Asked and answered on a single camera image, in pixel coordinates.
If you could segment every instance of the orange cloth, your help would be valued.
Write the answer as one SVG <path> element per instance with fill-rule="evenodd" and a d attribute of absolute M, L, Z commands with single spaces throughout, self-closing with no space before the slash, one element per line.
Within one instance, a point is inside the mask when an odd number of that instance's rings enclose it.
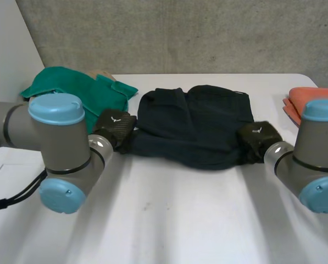
<path fill-rule="evenodd" d="M 305 105 L 312 100 L 328 99 L 328 88 L 295 87 L 290 90 L 289 98 L 283 99 L 283 110 L 298 125 Z"/>

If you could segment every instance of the gray wall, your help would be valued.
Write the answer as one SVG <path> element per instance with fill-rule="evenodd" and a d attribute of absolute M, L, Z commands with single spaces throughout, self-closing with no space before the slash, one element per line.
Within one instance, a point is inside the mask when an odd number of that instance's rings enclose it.
<path fill-rule="evenodd" d="M 302 73 L 328 86 L 326 0 L 17 0 L 46 66 Z"/>

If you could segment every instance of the metal band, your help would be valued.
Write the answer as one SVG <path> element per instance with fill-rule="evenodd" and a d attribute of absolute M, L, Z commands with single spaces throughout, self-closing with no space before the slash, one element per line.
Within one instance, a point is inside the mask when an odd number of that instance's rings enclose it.
<path fill-rule="evenodd" d="M 89 157 L 89 159 L 85 163 L 83 163 L 81 166 L 78 166 L 76 168 L 64 169 L 64 170 L 54 170 L 54 169 L 46 168 L 46 171 L 50 172 L 52 174 L 55 174 L 55 175 L 65 175 L 65 174 L 78 172 L 78 171 L 86 168 L 89 165 L 89 163 L 91 163 L 91 156 Z"/>
<path fill-rule="evenodd" d="M 301 165 L 304 168 L 311 169 L 311 170 L 317 171 L 317 172 L 326 172 L 326 173 L 328 173 L 328 168 L 307 164 L 307 163 L 297 159 L 294 155 L 293 155 L 292 159 L 294 160 L 294 162 L 296 162 L 298 165 Z"/>
<path fill-rule="evenodd" d="M 290 154 L 293 154 L 293 151 L 289 151 L 289 152 L 286 152 L 285 154 L 283 154 L 277 161 L 276 161 L 276 163 L 275 163 L 275 167 L 274 167 L 274 173 L 275 173 L 275 175 L 277 176 L 277 167 L 278 167 L 278 165 L 279 165 L 279 163 L 281 162 L 281 160 L 284 158 L 284 157 L 286 157 L 286 156 L 288 156 L 288 155 L 290 155 Z"/>
<path fill-rule="evenodd" d="M 102 160 L 103 162 L 103 166 L 105 167 L 105 160 L 104 157 L 99 153 L 99 151 L 97 151 L 95 148 L 91 147 L 91 151 L 93 151 L 95 154 L 97 154 L 99 156 L 99 158 Z"/>
<path fill-rule="evenodd" d="M 11 141 L 11 138 L 9 136 L 9 121 L 10 121 L 10 118 L 13 114 L 13 112 L 19 108 L 20 106 L 22 106 L 23 104 L 18 104 L 17 106 L 14 106 L 12 107 L 8 113 L 6 114 L 6 117 L 5 117 L 5 120 L 4 120 L 4 126 L 3 126 L 3 134 L 4 134 L 4 139 L 5 139 L 5 142 L 10 146 L 10 147 L 15 147 L 16 146 L 12 143 Z"/>

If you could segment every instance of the green cloth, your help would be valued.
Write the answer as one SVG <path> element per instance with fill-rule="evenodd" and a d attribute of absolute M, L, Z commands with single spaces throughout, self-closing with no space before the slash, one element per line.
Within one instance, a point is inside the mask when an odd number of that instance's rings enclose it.
<path fill-rule="evenodd" d="M 85 109 L 87 131 L 92 133 L 100 114 L 107 108 L 128 110 L 128 100 L 138 89 L 102 75 L 97 79 L 76 70 L 64 67 L 49 67 L 42 70 L 32 85 L 21 92 L 24 98 L 53 92 L 72 94 L 82 100 Z"/>

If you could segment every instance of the gray robot arm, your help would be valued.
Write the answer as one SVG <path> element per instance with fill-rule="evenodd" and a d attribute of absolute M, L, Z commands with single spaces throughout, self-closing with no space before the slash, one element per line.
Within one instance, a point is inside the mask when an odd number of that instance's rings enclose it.
<path fill-rule="evenodd" d="M 80 208 L 113 154 L 104 136 L 88 136 L 81 100 L 57 93 L 29 105 L 0 102 L 1 146 L 41 151 L 48 174 L 41 201 L 60 213 Z"/>
<path fill-rule="evenodd" d="M 328 213 L 328 100 L 309 102 L 294 148 L 275 143 L 264 162 L 303 205 Z"/>

